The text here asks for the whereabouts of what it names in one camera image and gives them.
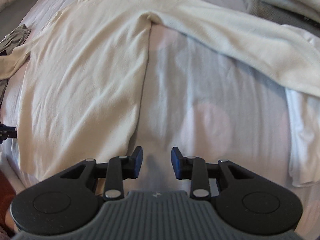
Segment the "pink dotted bed sheet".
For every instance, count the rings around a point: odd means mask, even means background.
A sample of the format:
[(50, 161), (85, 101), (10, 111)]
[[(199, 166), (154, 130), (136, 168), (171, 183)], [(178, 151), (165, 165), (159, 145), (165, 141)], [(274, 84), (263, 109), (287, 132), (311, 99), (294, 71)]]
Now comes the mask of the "pink dotted bed sheet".
[[(38, 0), (22, 24), (39, 31), (75, 0)], [(246, 12), (244, 0), (206, 0)], [(143, 166), (134, 190), (187, 191), (173, 176), (170, 149), (206, 161), (231, 161), (288, 187), (303, 203), (297, 232), (319, 237), (319, 183), (294, 187), (290, 117), (285, 89), (238, 61), (219, 55), (173, 30), (154, 25), (150, 34), (141, 116), (130, 147), (142, 146)]]

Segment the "white fluffy garment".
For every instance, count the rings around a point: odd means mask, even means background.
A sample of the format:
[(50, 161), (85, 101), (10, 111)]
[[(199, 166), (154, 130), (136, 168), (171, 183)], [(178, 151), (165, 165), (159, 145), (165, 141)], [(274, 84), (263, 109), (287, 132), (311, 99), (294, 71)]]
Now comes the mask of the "white fluffy garment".
[[(312, 48), (319, 50), (319, 26), (309, 26), (305, 21), (319, 23), (319, 0), (261, 0), (269, 5), (293, 12), (302, 18), (293, 22), (287, 17), (279, 23), (300, 35)], [(286, 89), (290, 116), (291, 157), (289, 174), (295, 187), (319, 183), (319, 96)]]

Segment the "cream knit sweater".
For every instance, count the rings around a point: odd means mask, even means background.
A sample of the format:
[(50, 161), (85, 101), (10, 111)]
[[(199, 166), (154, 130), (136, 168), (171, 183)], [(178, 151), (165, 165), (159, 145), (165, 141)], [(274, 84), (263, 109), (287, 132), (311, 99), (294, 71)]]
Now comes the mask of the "cream knit sweater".
[(319, 51), (288, 27), (202, 0), (78, 0), (1, 57), (3, 79), (28, 62), (17, 124), (20, 170), (43, 180), (80, 159), (127, 152), (153, 23), (319, 96)]

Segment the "olive grey garment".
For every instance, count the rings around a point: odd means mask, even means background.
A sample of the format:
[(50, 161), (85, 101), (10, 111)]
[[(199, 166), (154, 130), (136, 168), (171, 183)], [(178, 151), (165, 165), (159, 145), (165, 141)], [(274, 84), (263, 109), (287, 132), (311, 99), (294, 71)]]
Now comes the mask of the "olive grey garment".
[[(25, 43), (31, 33), (31, 29), (25, 24), (18, 26), (1, 41), (1, 56), (9, 56), (12, 51)], [(10, 70), (1, 63), (1, 103), (3, 102), (7, 88)]]

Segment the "red knit sleeve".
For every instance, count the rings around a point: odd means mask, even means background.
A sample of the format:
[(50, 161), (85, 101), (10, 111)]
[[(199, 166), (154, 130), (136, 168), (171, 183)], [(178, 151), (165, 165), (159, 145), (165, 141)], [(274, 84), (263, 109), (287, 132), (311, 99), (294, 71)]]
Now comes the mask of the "red knit sleeve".
[(10, 204), (14, 197), (16, 196), (16, 192), (13, 189), (12, 185), (7, 180), (6, 176), (1, 172), (1, 227), (4, 229), (8, 229), (14, 231), (15, 222), (10, 213)]

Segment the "grey ribbed garment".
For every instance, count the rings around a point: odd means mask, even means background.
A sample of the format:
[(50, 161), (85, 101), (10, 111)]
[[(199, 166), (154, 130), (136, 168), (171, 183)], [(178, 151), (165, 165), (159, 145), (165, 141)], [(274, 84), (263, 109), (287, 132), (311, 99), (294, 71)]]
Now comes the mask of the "grey ribbed garment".
[(288, 24), (308, 31), (319, 31), (318, 22), (295, 12), (272, 6), (262, 2), (261, 0), (244, 0), (244, 4), (247, 7), (246, 12), (248, 14), (264, 18), (278, 24)]

